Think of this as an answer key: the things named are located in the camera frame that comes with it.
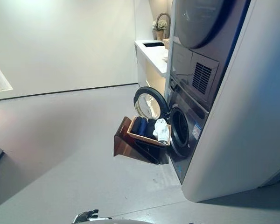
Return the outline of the robot left hand black white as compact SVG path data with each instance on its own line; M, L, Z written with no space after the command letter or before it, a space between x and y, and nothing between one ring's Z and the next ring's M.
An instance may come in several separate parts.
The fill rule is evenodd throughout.
M111 220L111 217L100 217L98 215L99 210L94 209L90 211L83 211L76 215L74 218L73 224L83 223L83 222L91 222L91 221L98 221L98 220Z

